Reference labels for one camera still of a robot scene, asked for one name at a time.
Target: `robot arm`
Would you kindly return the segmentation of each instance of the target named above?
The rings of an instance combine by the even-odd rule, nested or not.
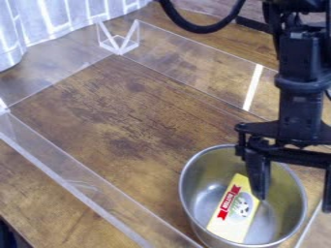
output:
[[[244,0],[238,0],[226,20],[211,26],[187,22],[170,0],[160,4],[186,30],[210,33],[235,19]],[[268,194],[271,161],[324,169],[322,209],[331,212],[331,154],[304,149],[331,144],[331,127],[322,121],[323,97],[331,86],[331,0],[266,0],[263,10],[279,60],[274,79],[280,90],[279,114],[271,122],[235,126],[235,153],[246,162],[252,191],[262,200]],[[324,13],[324,23],[303,24],[300,14],[308,13]]]

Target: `stainless steel bowl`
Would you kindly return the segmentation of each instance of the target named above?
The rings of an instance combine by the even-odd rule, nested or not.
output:
[[[180,178],[180,198],[192,229],[208,247],[276,247],[299,229],[307,213],[303,185],[288,167],[271,165],[268,198],[262,201],[243,243],[234,243],[206,227],[236,173],[247,174],[232,145],[200,151],[187,162]]]

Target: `wooden surface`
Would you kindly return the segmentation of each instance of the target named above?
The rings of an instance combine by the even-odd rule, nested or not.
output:
[[[127,18],[139,18],[256,63],[276,66],[270,36],[263,33],[232,25],[216,34],[188,34],[156,4]],[[191,18],[203,20],[200,15]],[[178,196],[183,165],[203,148],[235,143],[234,125],[258,121],[258,117],[116,56],[15,105],[12,113],[196,239]],[[35,247],[135,247],[5,144],[1,162],[0,174],[8,176],[0,183],[0,214]],[[306,185],[311,216],[323,174],[307,168],[294,170]],[[294,247],[298,237],[282,247]]]

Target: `black cable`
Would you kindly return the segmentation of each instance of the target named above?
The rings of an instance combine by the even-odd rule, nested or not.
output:
[[[246,0],[236,0],[236,3],[234,4],[231,12],[227,15],[227,17],[222,19],[218,23],[207,25],[207,26],[200,26],[187,21],[179,14],[170,0],[159,0],[159,2],[160,2],[162,8],[167,16],[186,31],[196,33],[196,34],[208,34],[208,33],[214,33],[219,31],[220,29],[223,29],[234,21],[234,19],[239,15],[239,12],[242,10]]]

